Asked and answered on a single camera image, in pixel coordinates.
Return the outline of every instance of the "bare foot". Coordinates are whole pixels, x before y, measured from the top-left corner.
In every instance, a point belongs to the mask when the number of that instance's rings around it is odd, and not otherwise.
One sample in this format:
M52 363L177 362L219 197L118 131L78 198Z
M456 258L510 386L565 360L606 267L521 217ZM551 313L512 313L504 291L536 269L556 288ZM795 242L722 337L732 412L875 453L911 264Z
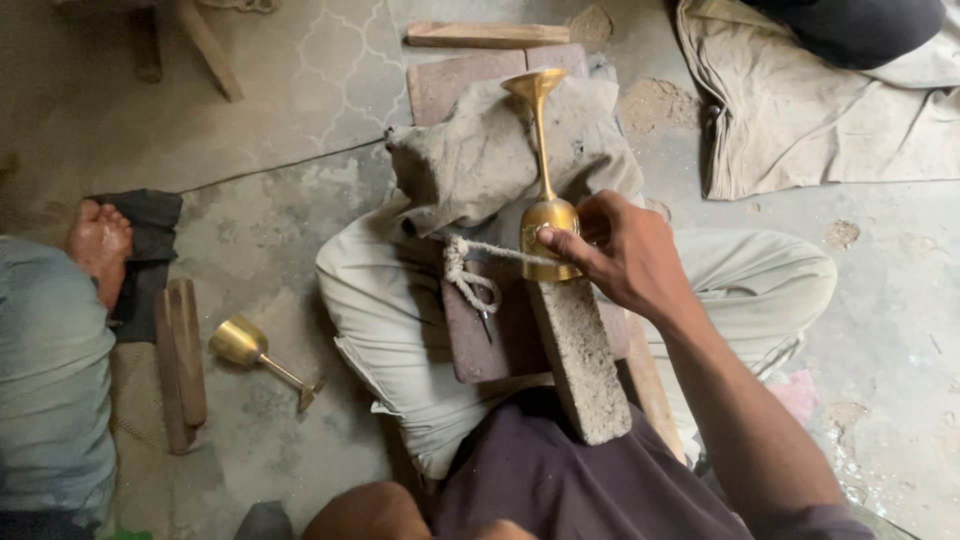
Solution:
M114 205L83 200L66 238L66 254L97 279L97 298L113 313L124 278L124 260L132 253L130 221Z

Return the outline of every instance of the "dark trousers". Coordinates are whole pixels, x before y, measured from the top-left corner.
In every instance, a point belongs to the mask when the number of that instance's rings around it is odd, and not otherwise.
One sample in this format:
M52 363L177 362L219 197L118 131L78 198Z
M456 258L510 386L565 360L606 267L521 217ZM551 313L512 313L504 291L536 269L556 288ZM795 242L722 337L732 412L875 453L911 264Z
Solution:
M804 48L847 69L874 69L940 32L941 0L744 0L786 24Z

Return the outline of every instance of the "beige trousers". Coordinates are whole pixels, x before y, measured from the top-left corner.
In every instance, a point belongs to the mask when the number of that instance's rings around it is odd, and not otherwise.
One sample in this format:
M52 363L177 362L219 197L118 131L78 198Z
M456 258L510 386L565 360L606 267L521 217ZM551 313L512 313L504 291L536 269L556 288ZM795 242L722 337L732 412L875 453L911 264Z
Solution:
M408 238L394 199L350 224L317 254L321 294L344 360L376 397L372 412L394 415L417 468L446 476L460 441L507 396L543 377L482 384L456 381L440 305L440 248ZM691 229L675 233L690 285L717 330L759 377L803 345L803 330L827 307L832 259L771 231ZM646 328L684 451L695 459L696 424L660 334Z

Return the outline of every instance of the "pink cloth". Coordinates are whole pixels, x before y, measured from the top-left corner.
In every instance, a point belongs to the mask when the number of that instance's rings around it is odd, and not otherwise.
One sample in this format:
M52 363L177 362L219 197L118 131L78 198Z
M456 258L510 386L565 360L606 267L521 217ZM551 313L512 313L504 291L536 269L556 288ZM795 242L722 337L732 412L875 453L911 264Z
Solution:
M813 386L813 376L809 369L802 369L787 373L790 382L786 384L768 384L767 389L777 396L787 411L800 422L802 426L810 421L813 409L820 403L817 389Z

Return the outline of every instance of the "rope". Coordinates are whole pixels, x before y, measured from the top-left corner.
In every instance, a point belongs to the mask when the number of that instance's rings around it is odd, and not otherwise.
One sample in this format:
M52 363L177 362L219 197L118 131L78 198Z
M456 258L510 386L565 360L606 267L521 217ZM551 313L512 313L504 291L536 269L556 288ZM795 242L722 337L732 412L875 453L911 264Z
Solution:
M500 288L496 286L496 283L493 282L493 280L468 272L464 268L464 261L467 257L467 253L469 253L471 249L485 251L497 257L516 258L534 264L563 264L561 261L554 258L528 255L516 250L508 250L507 248L493 246L484 242L467 240L458 234L440 236L438 239L442 239L444 242L446 242L446 247L444 248L444 278L446 278L448 282L457 285L457 288L460 289L460 292L464 293L464 296L467 298L467 301L470 302L471 306L479 309L480 311L486 311L487 313L496 313L496 311L500 309L500 303L503 300L503 296L500 294ZM487 304L480 300L480 298L478 298L473 292L473 288L470 286L471 283L488 289L493 295L493 301Z

